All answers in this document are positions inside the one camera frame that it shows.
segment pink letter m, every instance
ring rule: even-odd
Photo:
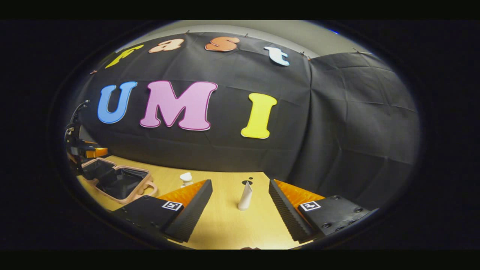
[[[179,122],[179,127],[187,130],[208,130],[207,109],[210,95],[217,89],[217,85],[210,82],[196,82],[177,98],[169,81],[151,82],[148,85],[150,97],[145,110],[145,117],[140,120],[144,127],[158,127],[160,120],[157,111],[160,109],[163,121],[171,127],[178,115],[185,109],[185,115]]]

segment wooden table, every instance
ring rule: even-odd
[[[155,166],[123,158],[106,158],[117,165],[127,165],[150,171],[159,191],[157,196],[179,189],[180,175],[192,174],[193,182],[212,180],[213,193],[187,243],[177,243],[194,249],[290,249],[300,246],[292,240],[285,224],[268,193],[269,179],[263,172],[205,172]],[[246,211],[237,204],[241,198],[244,180],[253,182],[252,200]],[[116,210],[122,205],[100,194],[79,176],[86,191],[104,208]]]

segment letter u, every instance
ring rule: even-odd
[[[114,112],[108,111],[108,103],[113,90],[117,87],[115,85],[104,87],[101,91],[100,102],[98,103],[98,119],[107,124],[120,121],[127,111],[128,99],[135,86],[137,86],[137,82],[126,82],[120,85],[120,98],[117,109]]]

